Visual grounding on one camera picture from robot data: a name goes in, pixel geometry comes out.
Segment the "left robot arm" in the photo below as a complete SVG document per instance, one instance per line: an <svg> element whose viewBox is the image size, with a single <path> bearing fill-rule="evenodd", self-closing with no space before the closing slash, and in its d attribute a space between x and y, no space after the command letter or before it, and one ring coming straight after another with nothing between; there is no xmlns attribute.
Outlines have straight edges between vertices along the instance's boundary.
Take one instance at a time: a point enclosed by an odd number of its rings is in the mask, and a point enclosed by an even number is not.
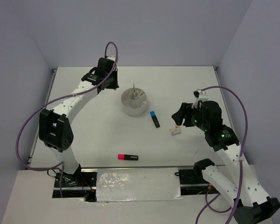
<svg viewBox="0 0 280 224"><path fill-rule="evenodd" d="M74 134L71 123L90 100L104 89L117 89L118 75L116 63L109 57L101 57L98 65L82 78L69 98L53 109L43 109L39 116L39 139L49 147L63 166L62 180L70 186L77 186L82 180L81 165L71 148Z"/></svg>

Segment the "pink capped black highlighter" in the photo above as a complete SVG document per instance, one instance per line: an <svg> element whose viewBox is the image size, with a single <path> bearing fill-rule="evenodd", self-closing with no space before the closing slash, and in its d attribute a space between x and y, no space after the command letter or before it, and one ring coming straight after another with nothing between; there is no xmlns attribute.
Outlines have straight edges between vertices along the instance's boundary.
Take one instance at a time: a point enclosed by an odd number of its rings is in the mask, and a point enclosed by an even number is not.
<svg viewBox="0 0 280 224"><path fill-rule="evenodd" d="M130 155L130 154L118 154L118 160L123 161L138 161L139 157L137 155Z"/></svg>

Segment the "blue capped black highlighter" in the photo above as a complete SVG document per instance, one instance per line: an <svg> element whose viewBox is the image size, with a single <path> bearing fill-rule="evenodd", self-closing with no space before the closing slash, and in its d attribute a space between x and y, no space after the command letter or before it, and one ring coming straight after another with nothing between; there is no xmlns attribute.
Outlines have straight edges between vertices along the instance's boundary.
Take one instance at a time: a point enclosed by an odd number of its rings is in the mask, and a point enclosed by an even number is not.
<svg viewBox="0 0 280 224"><path fill-rule="evenodd" d="M153 123L154 123L155 127L156 127L156 128L159 128L159 127L160 127L160 123L159 123L159 121L158 121L158 119L157 119L157 116L156 116L155 112L154 112L154 111L151 111L151 112L150 112L150 115L151 115L151 118L152 118L152 120L153 120Z"/></svg>

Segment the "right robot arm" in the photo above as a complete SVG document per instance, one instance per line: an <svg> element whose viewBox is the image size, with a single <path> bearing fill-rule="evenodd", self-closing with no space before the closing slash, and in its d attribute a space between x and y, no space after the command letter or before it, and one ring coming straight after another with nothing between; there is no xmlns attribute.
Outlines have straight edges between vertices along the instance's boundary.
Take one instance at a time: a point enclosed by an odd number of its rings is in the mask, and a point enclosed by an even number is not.
<svg viewBox="0 0 280 224"><path fill-rule="evenodd" d="M182 103L172 115L177 125L196 126L204 132L205 140L223 160L231 180L224 176L210 159L194 164L194 179L208 182L235 207L233 217L239 224L257 224L269 219L279 208L280 202L270 197L259 183L245 157L234 131L223 124L222 110L215 101Z"/></svg>

